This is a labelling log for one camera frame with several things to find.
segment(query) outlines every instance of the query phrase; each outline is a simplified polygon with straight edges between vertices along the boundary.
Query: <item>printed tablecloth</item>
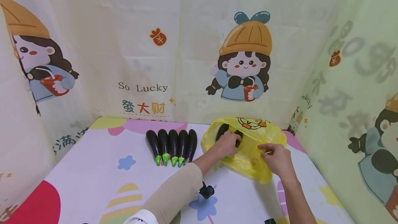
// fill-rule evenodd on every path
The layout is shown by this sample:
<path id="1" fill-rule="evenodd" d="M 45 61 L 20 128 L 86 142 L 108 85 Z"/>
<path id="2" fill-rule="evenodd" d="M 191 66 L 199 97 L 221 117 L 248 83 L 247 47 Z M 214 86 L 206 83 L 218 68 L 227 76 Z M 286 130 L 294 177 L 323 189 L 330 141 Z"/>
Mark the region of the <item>printed tablecloth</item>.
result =
<path id="1" fill-rule="evenodd" d="M 155 165 L 147 130 L 194 129 L 201 138 L 208 125 L 100 118 L 48 174 L 7 224 L 118 224 L 142 204 L 178 167 Z M 340 201 L 291 133 L 294 168 L 319 224 L 353 223 Z M 195 158 L 203 154 L 198 146 Z M 204 178 L 215 188 L 178 213 L 173 224 L 288 222 L 285 193 L 277 175 L 261 185 L 219 163 Z"/>

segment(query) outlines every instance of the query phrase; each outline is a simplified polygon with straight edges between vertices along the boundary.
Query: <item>fabric backdrop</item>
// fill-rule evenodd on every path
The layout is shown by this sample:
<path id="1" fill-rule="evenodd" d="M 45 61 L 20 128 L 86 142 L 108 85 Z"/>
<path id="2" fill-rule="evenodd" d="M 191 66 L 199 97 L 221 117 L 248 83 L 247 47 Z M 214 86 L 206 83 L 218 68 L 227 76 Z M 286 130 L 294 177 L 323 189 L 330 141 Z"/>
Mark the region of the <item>fabric backdrop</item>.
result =
<path id="1" fill-rule="evenodd" d="M 287 128 L 344 1 L 0 0 L 0 221 L 99 116 Z"/>
<path id="2" fill-rule="evenodd" d="M 356 223 L 398 222 L 393 6 L 345 1 L 290 125 Z"/>

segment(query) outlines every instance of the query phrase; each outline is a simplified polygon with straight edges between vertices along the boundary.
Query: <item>blue flower print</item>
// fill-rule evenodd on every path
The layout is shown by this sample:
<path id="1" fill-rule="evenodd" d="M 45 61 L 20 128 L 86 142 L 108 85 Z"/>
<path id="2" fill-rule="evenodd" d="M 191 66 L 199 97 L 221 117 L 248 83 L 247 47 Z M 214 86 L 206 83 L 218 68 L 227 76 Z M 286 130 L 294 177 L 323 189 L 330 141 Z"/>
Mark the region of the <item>blue flower print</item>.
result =
<path id="1" fill-rule="evenodd" d="M 198 199 L 191 201 L 189 206 L 198 211 L 198 221 L 203 221 L 207 217 L 209 217 L 211 220 L 210 215 L 215 216 L 217 214 L 216 207 L 214 206 L 217 201 L 217 197 L 210 197 L 208 200 L 206 200 L 202 195 L 199 194 Z"/>
<path id="2" fill-rule="evenodd" d="M 119 166 L 117 168 L 129 170 L 134 164 L 135 160 L 133 159 L 133 156 L 130 155 L 126 156 L 126 158 L 119 159 Z"/>

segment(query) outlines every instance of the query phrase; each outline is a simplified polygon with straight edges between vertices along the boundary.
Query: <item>blue shirt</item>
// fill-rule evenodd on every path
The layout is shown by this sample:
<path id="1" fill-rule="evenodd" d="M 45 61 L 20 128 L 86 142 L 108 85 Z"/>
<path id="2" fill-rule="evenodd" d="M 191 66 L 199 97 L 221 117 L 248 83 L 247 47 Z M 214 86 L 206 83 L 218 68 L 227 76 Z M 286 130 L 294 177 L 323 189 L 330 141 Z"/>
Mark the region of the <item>blue shirt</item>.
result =
<path id="1" fill-rule="evenodd" d="M 53 65 L 45 65 L 45 67 L 50 69 L 54 75 L 62 76 L 61 86 L 63 86 L 63 88 L 73 88 L 75 84 L 75 79 L 73 75 L 71 75 L 69 72 Z M 37 103 L 56 97 L 55 95 L 53 95 L 52 92 L 50 92 L 45 86 L 40 83 L 40 80 L 29 80 L 29 87 Z"/>
<path id="2" fill-rule="evenodd" d="M 229 75 L 224 70 L 218 70 L 216 73 L 216 80 L 219 85 L 222 87 L 221 98 L 226 99 L 228 101 L 245 101 L 245 93 L 244 93 L 244 86 L 239 85 L 237 88 L 230 88 L 228 87 L 228 81 L 231 75 Z M 264 85 L 260 78 L 255 75 L 254 76 L 254 84 L 257 85 L 257 89 L 254 90 L 253 97 L 255 99 L 260 98 L 264 93 Z"/>
<path id="3" fill-rule="evenodd" d="M 376 127 L 368 129 L 365 141 L 365 157 L 359 163 L 362 179 L 370 192 L 385 205 L 397 185 L 393 174 L 384 174 L 372 164 L 372 156 L 378 150 L 386 150 L 381 143 L 380 133 Z"/>

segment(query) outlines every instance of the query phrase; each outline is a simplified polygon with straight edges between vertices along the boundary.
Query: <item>yellow plastic bag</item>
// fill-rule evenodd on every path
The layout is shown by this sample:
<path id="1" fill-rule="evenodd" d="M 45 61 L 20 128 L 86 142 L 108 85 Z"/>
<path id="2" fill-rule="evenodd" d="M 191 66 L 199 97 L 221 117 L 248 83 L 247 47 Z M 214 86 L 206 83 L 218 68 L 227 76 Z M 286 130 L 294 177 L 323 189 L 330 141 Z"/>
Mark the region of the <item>yellow plastic bag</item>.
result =
<path id="1" fill-rule="evenodd" d="M 258 179 L 261 184 L 269 183 L 272 172 L 261 159 L 261 150 L 257 148 L 262 143 L 277 143 L 286 147 L 286 135 L 276 125 L 266 120 L 229 117 L 215 120 L 205 132 L 202 145 L 206 151 L 215 143 L 217 132 L 222 124 L 229 124 L 229 130 L 239 130 L 243 133 L 243 141 L 239 151 L 222 163 L 241 172 L 250 179 Z"/>

